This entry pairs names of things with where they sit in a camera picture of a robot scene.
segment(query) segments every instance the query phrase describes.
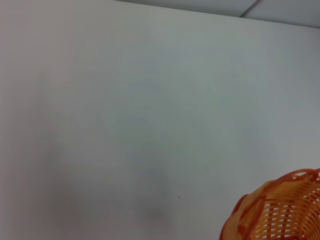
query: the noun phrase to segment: ceiling tile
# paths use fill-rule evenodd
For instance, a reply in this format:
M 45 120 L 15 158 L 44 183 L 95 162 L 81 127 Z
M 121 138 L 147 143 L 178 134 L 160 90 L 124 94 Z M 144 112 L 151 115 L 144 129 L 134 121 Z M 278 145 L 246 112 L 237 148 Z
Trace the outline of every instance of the ceiling tile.
M 239 17 L 255 0 L 121 0 L 123 2 Z
M 264 0 L 249 19 L 320 28 L 319 0 Z

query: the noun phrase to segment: plastic basket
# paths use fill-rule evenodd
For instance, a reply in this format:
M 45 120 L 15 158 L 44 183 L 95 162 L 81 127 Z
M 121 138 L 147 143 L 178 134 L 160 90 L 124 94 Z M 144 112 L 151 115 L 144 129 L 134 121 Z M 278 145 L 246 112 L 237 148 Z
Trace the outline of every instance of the plastic basket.
M 244 195 L 219 240 L 320 240 L 319 169 L 301 169 Z

